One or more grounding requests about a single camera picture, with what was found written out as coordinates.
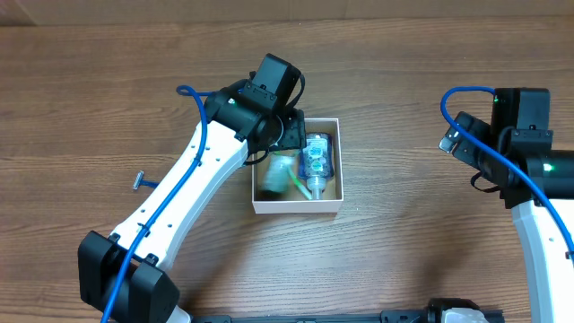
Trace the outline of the blue foam soap bottle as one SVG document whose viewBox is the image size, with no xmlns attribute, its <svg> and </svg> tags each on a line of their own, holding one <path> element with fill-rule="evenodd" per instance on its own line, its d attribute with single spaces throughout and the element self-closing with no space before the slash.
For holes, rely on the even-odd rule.
<svg viewBox="0 0 574 323">
<path fill-rule="evenodd" d="M 312 200 L 321 200 L 326 184 L 335 175 L 332 137 L 328 133 L 306 134 L 306 146 L 299 154 L 299 177 L 305 181 Z"/>
</svg>

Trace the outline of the green Dettol soap bar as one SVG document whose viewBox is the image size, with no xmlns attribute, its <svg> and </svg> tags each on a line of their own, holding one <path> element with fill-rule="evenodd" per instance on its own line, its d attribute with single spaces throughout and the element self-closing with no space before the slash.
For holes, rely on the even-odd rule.
<svg viewBox="0 0 574 323">
<path fill-rule="evenodd" d="M 293 164 L 294 158 L 291 156 L 272 155 L 261 183 L 261 189 L 274 194 L 285 193 L 290 184 L 290 171 Z"/>
</svg>

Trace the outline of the green toothbrush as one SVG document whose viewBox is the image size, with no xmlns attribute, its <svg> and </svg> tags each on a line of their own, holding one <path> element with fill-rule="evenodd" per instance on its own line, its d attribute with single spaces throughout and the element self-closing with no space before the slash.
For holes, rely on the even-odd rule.
<svg viewBox="0 0 574 323">
<path fill-rule="evenodd" d="M 297 177 L 297 175 L 295 174 L 294 170 L 294 166 L 295 166 L 295 162 L 296 162 L 296 156 L 295 155 L 287 155 L 287 156 L 291 156 L 294 158 L 294 164 L 292 166 L 292 170 L 290 171 L 290 184 L 288 186 L 288 188 L 290 186 L 294 186 L 296 187 L 299 192 L 301 192 L 301 194 L 308 200 L 312 199 L 312 195 L 309 192 L 309 190 L 305 187 L 305 185 L 299 180 L 299 178 Z"/>
</svg>

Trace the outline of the blue disposable razor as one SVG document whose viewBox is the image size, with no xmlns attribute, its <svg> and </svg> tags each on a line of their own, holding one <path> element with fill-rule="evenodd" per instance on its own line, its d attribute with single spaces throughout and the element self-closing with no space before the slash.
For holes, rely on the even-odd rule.
<svg viewBox="0 0 574 323">
<path fill-rule="evenodd" d="M 145 186 L 145 187 L 149 187 L 149 188 L 156 188 L 159 186 L 159 183 L 154 182 L 154 181 L 145 180 L 144 179 L 144 171 L 139 170 L 135 176 L 135 181 L 134 181 L 134 184 L 132 186 L 132 189 L 137 190 L 141 186 Z"/>
</svg>

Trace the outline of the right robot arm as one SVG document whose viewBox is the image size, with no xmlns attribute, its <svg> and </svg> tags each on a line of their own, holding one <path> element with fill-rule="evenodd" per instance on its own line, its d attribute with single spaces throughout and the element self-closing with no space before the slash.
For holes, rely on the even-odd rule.
<svg viewBox="0 0 574 323">
<path fill-rule="evenodd" d="M 543 118 L 486 123 L 444 115 L 440 150 L 476 169 L 510 210 L 522 245 L 534 322 L 573 320 L 573 153 L 552 148 Z"/>
</svg>

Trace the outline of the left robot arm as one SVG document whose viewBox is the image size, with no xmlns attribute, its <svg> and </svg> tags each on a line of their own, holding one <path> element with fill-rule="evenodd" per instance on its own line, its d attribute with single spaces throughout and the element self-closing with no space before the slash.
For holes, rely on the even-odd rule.
<svg viewBox="0 0 574 323">
<path fill-rule="evenodd" d="M 200 116 L 186 150 L 137 210 L 107 236 L 90 231 L 77 251 L 81 299 L 102 321 L 190 321 L 168 272 L 213 195 L 253 164 L 251 155 L 303 146 L 304 114 L 294 93 L 303 82 L 255 75 L 215 92 L 178 86 Z"/>
</svg>

